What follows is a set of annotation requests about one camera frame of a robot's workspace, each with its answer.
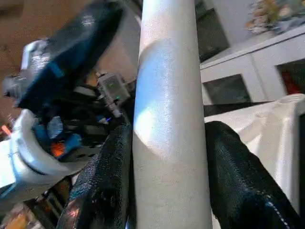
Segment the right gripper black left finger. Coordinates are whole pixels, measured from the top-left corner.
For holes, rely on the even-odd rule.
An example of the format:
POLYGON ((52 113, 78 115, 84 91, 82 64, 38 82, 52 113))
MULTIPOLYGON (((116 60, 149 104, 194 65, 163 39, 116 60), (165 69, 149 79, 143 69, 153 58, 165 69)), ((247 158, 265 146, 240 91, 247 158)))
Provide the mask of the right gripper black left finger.
POLYGON ((123 229, 129 205, 132 127, 120 125, 79 173, 59 229, 123 229))

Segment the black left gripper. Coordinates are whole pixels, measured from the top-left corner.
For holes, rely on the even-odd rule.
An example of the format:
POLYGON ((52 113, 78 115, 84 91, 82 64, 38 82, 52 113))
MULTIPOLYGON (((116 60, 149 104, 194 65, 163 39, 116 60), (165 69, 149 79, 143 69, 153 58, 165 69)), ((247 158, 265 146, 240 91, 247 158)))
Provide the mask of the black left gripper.
MULTIPOLYGON (((73 90, 111 44, 123 15, 122 6, 86 6, 51 37, 26 45, 17 104, 44 105, 73 90)), ((74 91, 43 108, 32 129, 59 162, 88 160, 126 123, 121 104, 128 99, 118 92, 74 91)))

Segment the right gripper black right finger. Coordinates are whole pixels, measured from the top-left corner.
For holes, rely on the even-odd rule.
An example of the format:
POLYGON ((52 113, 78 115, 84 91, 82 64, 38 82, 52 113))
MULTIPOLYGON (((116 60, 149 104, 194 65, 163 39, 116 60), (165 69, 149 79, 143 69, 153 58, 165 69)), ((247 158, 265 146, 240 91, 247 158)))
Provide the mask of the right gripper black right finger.
POLYGON ((301 218, 239 135, 205 123, 212 212, 223 229, 299 229, 301 218))

